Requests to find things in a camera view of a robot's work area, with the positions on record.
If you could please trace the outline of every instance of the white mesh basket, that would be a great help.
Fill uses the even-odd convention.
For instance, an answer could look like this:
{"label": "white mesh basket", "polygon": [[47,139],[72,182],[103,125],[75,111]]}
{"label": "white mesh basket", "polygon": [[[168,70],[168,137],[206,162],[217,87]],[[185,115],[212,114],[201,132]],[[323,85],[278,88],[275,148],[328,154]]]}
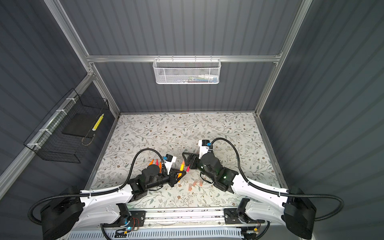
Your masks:
{"label": "white mesh basket", "polygon": [[164,62],[155,59],[153,70],[158,84],[217,84],[221,62]]}

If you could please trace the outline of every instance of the marker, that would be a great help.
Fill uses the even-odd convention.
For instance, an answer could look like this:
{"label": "marker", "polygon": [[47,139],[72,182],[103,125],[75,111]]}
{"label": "marker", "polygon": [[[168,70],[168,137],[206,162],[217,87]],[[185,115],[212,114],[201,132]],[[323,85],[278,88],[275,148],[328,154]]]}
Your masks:
{"label": "marker", "polygon": [[183,171],[184,169],[184,165],[185,165],[185,162],[183,161],[183,163],[181,164],[181,167],[180,167],[180,171]]}

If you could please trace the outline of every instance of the floral patterned surface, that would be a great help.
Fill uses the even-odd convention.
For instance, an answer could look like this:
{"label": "floral patterned surface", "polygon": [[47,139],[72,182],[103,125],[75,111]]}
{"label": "floral patterned surface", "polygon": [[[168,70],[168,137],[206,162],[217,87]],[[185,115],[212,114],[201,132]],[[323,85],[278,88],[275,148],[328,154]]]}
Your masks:
{"label": "floral patterned surface", "polygon": [[[165,156],[177,157],[174,168],[180,168],[182,152],[199,152],[198,140],[224,137],[237,148],[247,177],[271,186],[278,186],[262,138],[252,113],[203,114],[138,114],[121,115],[92,188],[122,184],[135,154],[150,147]],[[223,166],[237,169],[235,152],[224,141],[217,141],[214,153]],[[132,178],[141,173],[154,152],[142,152],[135,162]],[[165,185],[158,191],[128,203],[130,208],[224,207],[237,206],[243,196],[223,192],[203,182],[198,170],[190,170],[175,187]]]}

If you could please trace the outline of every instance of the gray wall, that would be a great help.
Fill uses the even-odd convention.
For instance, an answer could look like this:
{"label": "gray wall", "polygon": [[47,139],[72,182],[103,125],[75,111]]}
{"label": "gray wall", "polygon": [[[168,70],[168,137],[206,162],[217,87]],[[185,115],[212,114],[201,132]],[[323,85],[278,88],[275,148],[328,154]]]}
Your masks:
{"label": "gray wall", "polygon": [[219,84],[157,84],[152,63],[96,63],[121,112],[255,110],[273,63],[222,63]]}
{"label": "gray wall", "polygon": [[288,185],[345,201],[316,239],[382,238],[383,21],[384,1],[314,1],[261,114]]}
{"label": "gray wall", "polygon": [[[43,1],[0,1],[0,173],[45,115],[86,72]],[[91,84],[84,93],[98,96]],[[104,116],[81,164],[32,159],[0,200],[1,239],[42,239],[26,216],[38,200],[83,188],[114,121]]]}
{"label": "gray wall", "polygon": [[[62,1],[90,55],[275,55],[299,0]],[[121,112],[254,110],[273,63],[219,84],[158,85],[150,63],[96,63]]]}

